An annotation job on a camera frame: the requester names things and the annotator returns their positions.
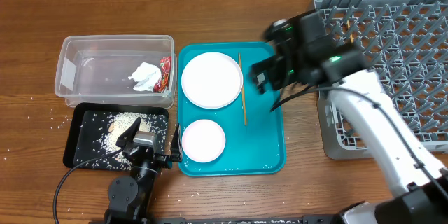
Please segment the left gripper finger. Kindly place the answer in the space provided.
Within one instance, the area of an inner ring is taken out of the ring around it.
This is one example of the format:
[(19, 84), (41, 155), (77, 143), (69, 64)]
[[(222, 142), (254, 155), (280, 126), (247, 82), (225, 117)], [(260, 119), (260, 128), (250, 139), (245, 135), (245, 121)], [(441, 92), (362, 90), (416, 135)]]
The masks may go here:
[(126, 129), (117, 139), (116, 146), (119, 148), (124, 148), (128, 143), (132, 143), (134, 137), (136, 136), (137, 132), (139, 131), (139, 127), (141, 124), (141, 118), (138, 117), (132, 125)]
[(180, 124), (176, 124), (176, 129), (174, 132), (174, 136), (170, 145), (171, 154), (169, 156), (169, 160), (171, 162), (182, 162), (183, 161), (183, 151), (181, 145), (181, 132), (180, 132)]

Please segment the pink bowl with rice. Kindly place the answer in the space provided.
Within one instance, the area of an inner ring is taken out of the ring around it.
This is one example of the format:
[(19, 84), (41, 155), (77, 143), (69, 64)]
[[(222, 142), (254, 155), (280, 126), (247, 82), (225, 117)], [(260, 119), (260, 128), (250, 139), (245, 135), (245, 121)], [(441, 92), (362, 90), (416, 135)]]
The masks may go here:
[(217, 159), (225, 149), (223, 128), (212, 120), (196, 120), (182, 134), (183, 152), (194, 162), (208, 163)]

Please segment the wooden chopstick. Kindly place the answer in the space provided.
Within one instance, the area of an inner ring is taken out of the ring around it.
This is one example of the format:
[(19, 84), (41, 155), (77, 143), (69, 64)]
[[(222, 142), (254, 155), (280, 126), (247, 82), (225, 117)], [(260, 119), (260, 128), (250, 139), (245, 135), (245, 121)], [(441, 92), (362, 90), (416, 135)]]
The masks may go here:
[(353, 31), (351, 29), (351, 23), (349, 20), (347, 20), (346, 26), (347, 26), (347, 34), (349, 35), (350, 42), (354, 43)]
[(241, 100), (242, 100), (242, 108), (243, 108), (244, 125), (247, 126), (248, 125), (248, 119), (247, 119), (246, 99), (245, 99), (245, 91), (244, 91), (244, 75), (243, 75), (243, 69), (242, 69), (242, 57), (241, 57), (241, 53), (240, 52), (238, 52), (238, 63), (239, 63), (239, 68), (241, 70), (241, 80), (242, 80), (242, 84), (241, 84)]

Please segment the red snack wrapper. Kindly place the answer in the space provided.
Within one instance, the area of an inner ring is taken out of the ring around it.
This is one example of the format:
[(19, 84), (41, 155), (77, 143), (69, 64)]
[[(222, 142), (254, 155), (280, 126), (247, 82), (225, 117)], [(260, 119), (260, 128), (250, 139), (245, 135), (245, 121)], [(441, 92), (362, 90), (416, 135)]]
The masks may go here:
[(168, 85), (169, 85), (169, 78), (170, 78), (170, 71), (171, 71), (171, 65), (172, 65), (172, 58), (171, 57), (163, 57), (160, 60), (160, 67), (161, 67), (161, 73), (162, 76), (155, 84), (153, 91), (156, 93), (162, 93), (164, 92)]

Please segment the white round plate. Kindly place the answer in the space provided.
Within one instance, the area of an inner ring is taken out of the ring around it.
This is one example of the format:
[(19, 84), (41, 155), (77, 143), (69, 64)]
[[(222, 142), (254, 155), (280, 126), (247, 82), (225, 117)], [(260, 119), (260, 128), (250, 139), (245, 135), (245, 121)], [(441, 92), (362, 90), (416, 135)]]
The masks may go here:
[(181, 87), (194, 105), (203, 109), (221, 109), (238, 98), (242, 89), (239, 64), (221, 52), (205, 52), (183, 69)]

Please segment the white tissue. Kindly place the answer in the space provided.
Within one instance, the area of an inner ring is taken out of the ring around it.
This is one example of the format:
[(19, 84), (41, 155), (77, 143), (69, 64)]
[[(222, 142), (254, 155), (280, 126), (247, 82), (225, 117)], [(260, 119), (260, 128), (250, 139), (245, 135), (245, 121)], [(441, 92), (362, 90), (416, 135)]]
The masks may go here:
[(133, 87), (135, 91), (152, 92), (161, 77), (162, 72), (157, 66), (147, 62), (142, 62), (141, 65), (137, 67), (136, 71), (134, 71), (128, 78), (136, 82)]

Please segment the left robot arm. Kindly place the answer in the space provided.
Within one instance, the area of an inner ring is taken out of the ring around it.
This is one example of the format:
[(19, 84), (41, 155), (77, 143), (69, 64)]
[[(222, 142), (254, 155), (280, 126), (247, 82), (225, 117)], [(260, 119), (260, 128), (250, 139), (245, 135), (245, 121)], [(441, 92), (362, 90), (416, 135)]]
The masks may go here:
[(162, 169), (171, 169), (183, 159), (178, 127), (171, 142), (171, 153), (166, 155), (157, 149), (157, 134), (142, 132), (140, 122), (137, 118), (116, 142), (131, 169), (129, 176), (114, 179), (108, 187), (105, 223), (159, 223), (148, 213), (155, 180)]

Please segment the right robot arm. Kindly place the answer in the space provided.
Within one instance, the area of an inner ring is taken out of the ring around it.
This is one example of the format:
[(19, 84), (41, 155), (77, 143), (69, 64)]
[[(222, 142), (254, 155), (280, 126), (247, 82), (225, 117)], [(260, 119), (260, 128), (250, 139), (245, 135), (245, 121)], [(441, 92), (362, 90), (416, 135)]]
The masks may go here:
[(337, 45), (316, 10), (273, 22), (263, 38), (275, 54), (250, 68), (259, 93), (266, 84), (282, 91), (292, 83), (303, 84), (304, 93), (326, 92), (360, 135), (393, 196), (348, 206), (332, 222), (446, 223), (447, 167), (415, 137), (361, 49)]

